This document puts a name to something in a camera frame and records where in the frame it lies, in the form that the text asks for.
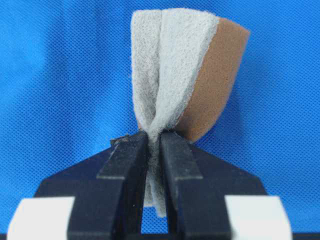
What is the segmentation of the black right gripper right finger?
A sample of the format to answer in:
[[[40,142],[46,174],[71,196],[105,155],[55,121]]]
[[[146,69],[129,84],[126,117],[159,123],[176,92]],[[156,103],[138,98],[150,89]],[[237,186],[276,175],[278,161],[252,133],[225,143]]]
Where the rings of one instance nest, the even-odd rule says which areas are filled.
[[[175,132],[160,135],[169,232],[179,240],[230,240],[226,195],[259,195],[260,179]]]

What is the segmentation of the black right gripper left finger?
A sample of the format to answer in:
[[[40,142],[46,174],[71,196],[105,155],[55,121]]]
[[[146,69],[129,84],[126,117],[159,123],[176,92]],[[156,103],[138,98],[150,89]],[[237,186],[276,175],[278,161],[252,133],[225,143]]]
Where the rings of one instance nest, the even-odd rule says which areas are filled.
[[[74,197],[69,240],[124,240],[141,232],[148,160],[144,131],[45,178],[34,197]]]

